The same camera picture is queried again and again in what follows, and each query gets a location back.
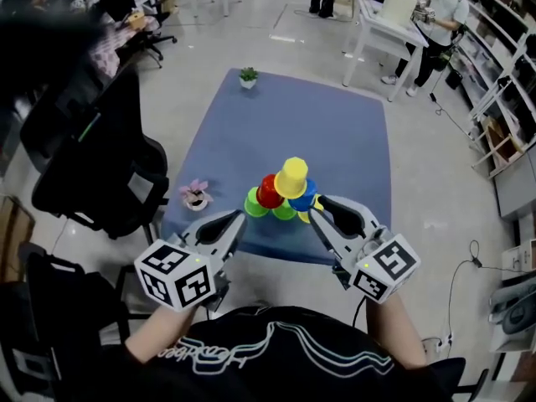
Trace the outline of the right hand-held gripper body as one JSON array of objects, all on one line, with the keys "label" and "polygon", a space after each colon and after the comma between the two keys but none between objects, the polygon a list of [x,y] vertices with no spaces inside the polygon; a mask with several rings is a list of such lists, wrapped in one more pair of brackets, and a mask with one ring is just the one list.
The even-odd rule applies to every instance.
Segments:
[{"label": "right hand-held gripper body", "polygon": [[334,251],[333,273],[344,289],[357,289],[382,304],[395,294],[421,265],[402,234],[380,225],[364,239],[344,241]]}]

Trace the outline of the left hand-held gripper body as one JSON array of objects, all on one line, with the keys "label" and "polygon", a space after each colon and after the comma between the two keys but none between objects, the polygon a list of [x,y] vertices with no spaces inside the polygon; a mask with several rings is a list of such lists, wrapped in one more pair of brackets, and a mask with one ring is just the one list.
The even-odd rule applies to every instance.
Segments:
[{"label": "left hand-held gripper body", "polygon": [[231,256],[231,237],[203,237],[186,231],[157,240],[134,262],[146,295],[175,312],[201,305],[216,311],[229,290],[223,270]]}]

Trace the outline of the green paper cup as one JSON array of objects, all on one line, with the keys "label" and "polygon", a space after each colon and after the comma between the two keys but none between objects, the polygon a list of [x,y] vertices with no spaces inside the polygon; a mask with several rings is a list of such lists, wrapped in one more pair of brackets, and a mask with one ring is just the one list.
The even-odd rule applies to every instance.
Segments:
[{"label": "green paper cup", "polygon": [[258,202],[257,190],[258,186],[251,188],[244,202],[244,211],[253,218],[261,218],[269,213],[269,209]]},{"label": "green paper cup", "polygon": [[288,200],[285,198],[280,206],[275,209],[272,209],[272,213],[279,220],[288,221],[296,216],[297,211],[292,206],[290,206]]}]

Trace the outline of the blue paper cup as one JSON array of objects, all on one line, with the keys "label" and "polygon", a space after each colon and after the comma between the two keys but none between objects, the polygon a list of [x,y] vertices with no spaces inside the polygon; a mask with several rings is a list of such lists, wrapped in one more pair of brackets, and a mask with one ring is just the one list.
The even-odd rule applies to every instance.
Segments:
[{"label": "blue paper cup", "polygon": [[315,203],[317,185],[310,178],[306,182],[306,189],[301,196],[288,199],[289,205],[297,212],[306,212]]}]

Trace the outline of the red paper cup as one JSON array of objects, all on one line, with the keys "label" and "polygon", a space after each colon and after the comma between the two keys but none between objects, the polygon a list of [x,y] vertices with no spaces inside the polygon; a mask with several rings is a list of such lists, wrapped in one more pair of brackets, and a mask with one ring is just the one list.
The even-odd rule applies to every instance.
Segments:
[{"label": "red paper cup", "polygon": [[275,188],[275,177],[274,173],[266,175],[256,191],[257,202],[266,209],[277,209],[284,202]]}]

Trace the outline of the pink plant in white pot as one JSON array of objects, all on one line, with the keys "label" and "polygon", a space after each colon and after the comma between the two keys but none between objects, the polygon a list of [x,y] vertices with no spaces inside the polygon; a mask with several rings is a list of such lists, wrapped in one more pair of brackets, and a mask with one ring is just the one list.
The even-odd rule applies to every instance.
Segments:
[{"label": "pink plant in white pot", "polygon": [[200,181],[199,179],[194,179],[190,184],[180,187],[178,191],[183,205],[195,212],[206,209],[214,201],[207,191],[208,187],[208,181]]}]

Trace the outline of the blue tablecloth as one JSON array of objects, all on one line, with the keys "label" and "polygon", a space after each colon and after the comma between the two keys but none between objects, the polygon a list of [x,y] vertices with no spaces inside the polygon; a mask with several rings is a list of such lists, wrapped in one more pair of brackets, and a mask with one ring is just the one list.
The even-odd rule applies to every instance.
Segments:
[{"label": "blue tablecloth", "polygon": [[389,144],[381,101],[327,85],[263,73],[246,90],[230,70],[176,178],[208,183],[203,215],[240,209],[263,177],[303,159],[321,194],[366,205],[391,222]]}]

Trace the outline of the black office chair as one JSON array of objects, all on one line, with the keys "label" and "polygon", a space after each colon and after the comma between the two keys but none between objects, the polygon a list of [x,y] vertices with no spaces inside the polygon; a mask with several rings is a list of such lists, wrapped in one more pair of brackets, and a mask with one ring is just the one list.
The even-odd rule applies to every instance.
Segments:
[{"label": "black office chair", "polygon": [[105,347],[101,330],[115,325],[119,339],[129,323],[147,319],[128,308],[123,290],[133,265],[111,284],[98,272],[24,242],[18,249],[23,281],[0,284],[0,349],[19,394],[75,402]]},{"label": "black office chair", "polygon": [[142,30],[142,50],[157,63],[159,69],[162,68],[164,56],[157,45],[163,42],[171,42],[172,44],[178,42],[176,36],[162,33],[163,24],[171,15],[170,12],[164,12],[162,9],[167,1],[155,0],[152,3],[150,0],[145,0],[144,2],[142,0],[135,0],[137,10],[146,19],[146,24]]},{"label": "black office chair", "polygon": [[442,388],[451,397],[455,394],[468,394],[469,399],[467,402],[474,402],[486,382],[489,369],[483,369],[476,383],[460,385],[465,367],[466,360],[464,358],[446,358],[430,365]]},{"label": "black office chair", "polygon": [[31,203],[116,240],[152,224],[168,187],[167,156],[142,131],[139,76],[130,66],[75,119]]}]

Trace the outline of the person's black printed shirt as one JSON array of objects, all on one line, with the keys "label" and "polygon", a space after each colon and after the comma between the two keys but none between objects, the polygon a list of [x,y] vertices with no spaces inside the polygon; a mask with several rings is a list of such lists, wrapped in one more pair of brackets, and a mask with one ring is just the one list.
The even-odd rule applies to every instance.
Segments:
[{"label": "person's black printed shirt", "polygon": [[79,402],[451,402],[427,368],[405,368],[366,333],[301,307],[242,307],[146,363],[107,349]]}]

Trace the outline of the grey floor fan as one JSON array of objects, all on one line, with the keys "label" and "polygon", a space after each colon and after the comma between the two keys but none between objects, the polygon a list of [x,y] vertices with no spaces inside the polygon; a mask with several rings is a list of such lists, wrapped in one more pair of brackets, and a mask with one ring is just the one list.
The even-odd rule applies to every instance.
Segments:
[{"label": "grey floor fan", "polygon": [[536,326],[536,275],[497,289],[489,298],[488,321],[507,335]]}]

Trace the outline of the wooden stool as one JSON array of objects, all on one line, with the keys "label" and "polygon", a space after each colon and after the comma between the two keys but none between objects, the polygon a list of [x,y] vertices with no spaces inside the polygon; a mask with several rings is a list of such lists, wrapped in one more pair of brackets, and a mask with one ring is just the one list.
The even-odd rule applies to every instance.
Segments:
[{"label": "wooden stool", "polygon": [[493,180],[524,154],[513,135],[505,134],[499,123],[490,116],[475,122],[469,137],[470,148],[479,155],[472,169],[485,175],[488,180]]}]

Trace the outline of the grey cabinet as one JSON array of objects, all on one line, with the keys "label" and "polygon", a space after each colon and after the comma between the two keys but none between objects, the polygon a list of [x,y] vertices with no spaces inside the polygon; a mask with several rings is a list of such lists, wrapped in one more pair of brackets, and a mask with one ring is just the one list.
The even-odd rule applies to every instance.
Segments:
[{"label": "grey cabinet", "polygon": [[499,215],[507,221],[536,213],[536,144],[495,178]]}]

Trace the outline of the white low shelf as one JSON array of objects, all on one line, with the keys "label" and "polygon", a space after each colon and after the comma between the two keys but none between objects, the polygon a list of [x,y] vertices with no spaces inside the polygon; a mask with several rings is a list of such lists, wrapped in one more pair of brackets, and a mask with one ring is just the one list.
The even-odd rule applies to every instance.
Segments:
[{"label": "white low shelf", "polygon": [[[505,250],[502,253],[500,274],[501,280],[497,289],[515,285],[524,277],[535,276],[536,239]],[[536,368],[536,326],[507,335],[500,325],[491,324],[490,351],[499,356],[499,364],[493,373],[493,378],[513,382],[529,380],[531,368]]]}]

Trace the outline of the brown wooden board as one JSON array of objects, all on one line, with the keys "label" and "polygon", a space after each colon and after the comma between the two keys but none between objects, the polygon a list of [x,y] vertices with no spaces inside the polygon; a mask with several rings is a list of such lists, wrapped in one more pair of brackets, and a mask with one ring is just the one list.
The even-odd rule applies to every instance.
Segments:
[{"label": "brown wooden board", "polygon": [[13,197],[0,196],[0,284],[23,280],[18,250],[29,242],[34,217]]}]

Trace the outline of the cream box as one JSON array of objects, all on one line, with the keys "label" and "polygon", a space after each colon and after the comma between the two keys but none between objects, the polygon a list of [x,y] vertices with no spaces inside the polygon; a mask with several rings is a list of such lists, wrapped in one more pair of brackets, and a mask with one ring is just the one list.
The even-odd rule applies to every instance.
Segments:
[{"label": "cream box", "polygon": [[406,28],[411,23],[417,0],[384,0],[379,16],[389,23]]}]

